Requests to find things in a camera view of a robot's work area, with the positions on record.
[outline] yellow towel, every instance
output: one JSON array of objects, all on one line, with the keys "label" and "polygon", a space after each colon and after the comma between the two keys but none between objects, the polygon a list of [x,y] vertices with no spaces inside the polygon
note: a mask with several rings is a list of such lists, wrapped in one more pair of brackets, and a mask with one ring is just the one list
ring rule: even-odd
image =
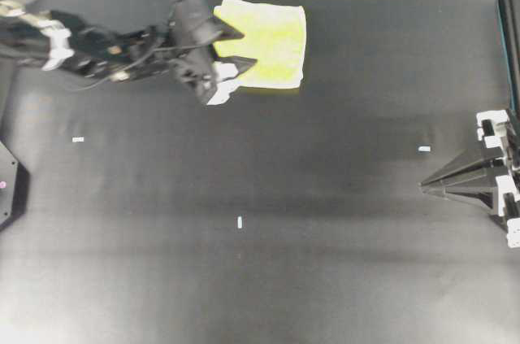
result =
[{"label": "yellow towel", "polygon": [[215,7],[214,14],[245,35],[236,41],[216,42],[219,55],[258,60],[234,80],[236,86],[269,89],[300,86],[307,38],[303,7],[223,0],[222,5]]}]

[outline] black table surface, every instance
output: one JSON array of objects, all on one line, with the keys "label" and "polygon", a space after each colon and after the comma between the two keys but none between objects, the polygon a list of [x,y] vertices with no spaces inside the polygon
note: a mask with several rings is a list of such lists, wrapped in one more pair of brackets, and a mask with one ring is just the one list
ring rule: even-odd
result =
[{"label": "black table surface", "polygon": [[[247,1],[305,8],[298,92],[202,107],[169,76],[76,94],[18,73],[2,139],[27,199],[0,232],[0,340],[517,344],[520,253],[418,189],[507,107],[496,0]],[[31,8],[124,32],[169,0]]]}]

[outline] black mat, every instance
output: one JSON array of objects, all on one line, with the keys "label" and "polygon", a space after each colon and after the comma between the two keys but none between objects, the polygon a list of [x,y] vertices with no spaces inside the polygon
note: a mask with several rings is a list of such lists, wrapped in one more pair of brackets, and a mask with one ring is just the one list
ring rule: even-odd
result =
[{"label": "black mat", "polygon": [[[507,105],[496,0],[249,1],[305,8],[299,94],[201,107],[167,76],[18,75],[2,134],[30,177],[0,233],[0,339],[517,344],[520,254],[417,187]],[[121,31],[169,9],[51,7]]]}]

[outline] black cable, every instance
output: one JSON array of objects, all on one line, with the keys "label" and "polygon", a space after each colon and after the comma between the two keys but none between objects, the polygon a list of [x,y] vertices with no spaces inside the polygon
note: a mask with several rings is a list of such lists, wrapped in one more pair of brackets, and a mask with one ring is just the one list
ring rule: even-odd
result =
[{"label": "black cable", "polygon": [[155,39],[155,41],[153,41],[151,43],[151,45],[149,46],[148,50],[146,50],[146,52],[139,58],[139,59],[136,59],[134,62],[128,64],[128,65],[125,65],[123,67],[120,67],[119,69],[116,69],[115,71],[113,71],[111,74],[109,74],[108,76],[105,76],[103,77],[101,80],[98,80],[90,85],[87,85],[87,86],[84,86],[84,87],[81,87],[81,88],[76,88],[76,89],[70,89],[72,92],[82,92],[84,90],[88,90],[88,89],[92,89],[92,88],[96,88],[97,86],[103,84],[104,82],[108,81],[111,76],[113,76],[114,74],[117,74],[119,72],[122,72],[124,70],[128,70],[128,69],[131,69],[132,67],[135,67],[137,65],[139,65],[140,63],[143,63],[145,62],[157,49],[157,46],[160,45],[161,43],[163,43],[164,41],[164,35],[160,34],[157,36],[157,39]]}]

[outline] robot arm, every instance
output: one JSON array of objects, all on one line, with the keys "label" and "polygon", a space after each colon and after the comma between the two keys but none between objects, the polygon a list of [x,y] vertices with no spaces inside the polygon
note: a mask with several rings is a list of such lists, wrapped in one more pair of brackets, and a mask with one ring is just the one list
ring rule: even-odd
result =
[{"label": "robot arm", "polygon": [[221,58],[213,43],[244,35],[214,16],[206,0],[172,0],[167,24],[120,34],[61,11],[27,13],[0,1],[0,57],[19,65],[61,69],[95,81],[133,81],[172,72],[203,104],[215,103],[224,81],[249,70],[255,59]]}]

